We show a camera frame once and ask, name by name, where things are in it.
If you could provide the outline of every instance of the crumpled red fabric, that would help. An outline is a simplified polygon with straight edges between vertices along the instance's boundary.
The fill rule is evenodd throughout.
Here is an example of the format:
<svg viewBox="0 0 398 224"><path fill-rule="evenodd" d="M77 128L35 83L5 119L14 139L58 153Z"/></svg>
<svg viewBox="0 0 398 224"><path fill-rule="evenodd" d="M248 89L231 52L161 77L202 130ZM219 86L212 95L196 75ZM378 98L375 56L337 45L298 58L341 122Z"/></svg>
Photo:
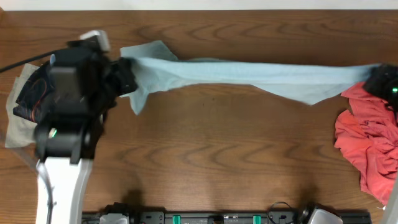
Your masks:
<svg viewBox="0 0 398 224"><path fill-rule="evenodd" d="M387 205L398 168L398 127L384 100L357 83L341 95L349 98L353 114L336 120L336 143L343 156L361 173L361 190Z"/></svg>

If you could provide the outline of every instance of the pink cloth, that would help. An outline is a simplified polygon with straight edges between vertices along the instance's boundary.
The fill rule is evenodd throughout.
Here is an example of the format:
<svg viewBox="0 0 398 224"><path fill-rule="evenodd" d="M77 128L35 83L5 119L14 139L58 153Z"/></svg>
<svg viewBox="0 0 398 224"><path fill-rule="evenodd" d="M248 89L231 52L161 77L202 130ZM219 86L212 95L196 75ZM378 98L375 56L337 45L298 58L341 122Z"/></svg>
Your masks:
<svg viewBox="0 0 398 224"><path fill-rule="evenodd" d="M398 127L385 101L370 95L358 83L341 95L349 98L353 115L336 120L335 147L361 173L361 190L387 205L397 177Z"/></svg>

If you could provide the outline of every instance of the wood grain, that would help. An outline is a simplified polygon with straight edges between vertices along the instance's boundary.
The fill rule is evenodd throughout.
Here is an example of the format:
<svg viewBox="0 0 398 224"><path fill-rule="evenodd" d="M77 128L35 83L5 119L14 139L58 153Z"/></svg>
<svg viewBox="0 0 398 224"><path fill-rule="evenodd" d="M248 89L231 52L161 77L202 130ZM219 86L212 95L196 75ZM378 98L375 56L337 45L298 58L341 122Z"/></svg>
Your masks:
<svg viewBox="0 0 398 224"><path fill-rule="evenodd" d="M0 67L104 29L119 48L163 40L179 58L359 65L397 63L397 11L7 12ZM5 105L21 68L0 76ZM316 200L338 209L382 205L360 192L359 173L333 147L348 102L315 106L252 86L195 85L149 96L136 116L128 99L109 113L98 143L85 210L109 203L167 210L262 210L275 201ZM0 113L5 136L7 115ZM35 175L0 152L0 223L33 223Z"/></svg>

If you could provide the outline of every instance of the green light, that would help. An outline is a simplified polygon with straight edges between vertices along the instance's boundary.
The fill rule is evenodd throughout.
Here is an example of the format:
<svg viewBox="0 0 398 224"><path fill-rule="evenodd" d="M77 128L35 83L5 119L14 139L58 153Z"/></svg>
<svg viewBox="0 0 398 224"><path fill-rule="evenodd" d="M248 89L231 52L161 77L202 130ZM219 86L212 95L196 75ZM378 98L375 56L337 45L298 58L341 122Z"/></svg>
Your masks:
<svg viewBox="0 0 398 224"><path fill-rule="evenodd" d="M52 137L51 138L54 138L56 133L57 133L57 130L55 130L54 133L52 133Z"/></svg>

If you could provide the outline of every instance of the gray cloth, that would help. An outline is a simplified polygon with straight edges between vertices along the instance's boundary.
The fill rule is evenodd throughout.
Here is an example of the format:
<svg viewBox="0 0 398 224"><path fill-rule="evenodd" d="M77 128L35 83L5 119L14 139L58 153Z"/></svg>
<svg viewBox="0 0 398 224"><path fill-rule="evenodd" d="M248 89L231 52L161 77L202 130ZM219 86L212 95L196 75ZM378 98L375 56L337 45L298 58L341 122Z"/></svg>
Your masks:
<svg viewBox="0 0 398 224"><path fill-rule="evenodd" d="M123 96L130 97L131 108L136 114L141 112L150 93L199 83L250 84L313 105L365 81L370 68L377 66L281 65L212 58L184 61L159 40L121 48L121 56L134 59L132 72L139 88Z"/></svg>
<svg viewBox="0 0 398 224"><path fill-rule="evenodd" d="M33 131L36 124L24 118L15 116L12 109L17 106L16 100L22 87L25 85L26 80L30 75L36 71L38 67L34 65L25 64L19 78L15 79L14 86L7 98L7 115L8 127L6 135L6 148L24 147L33 143Z"/></svg>

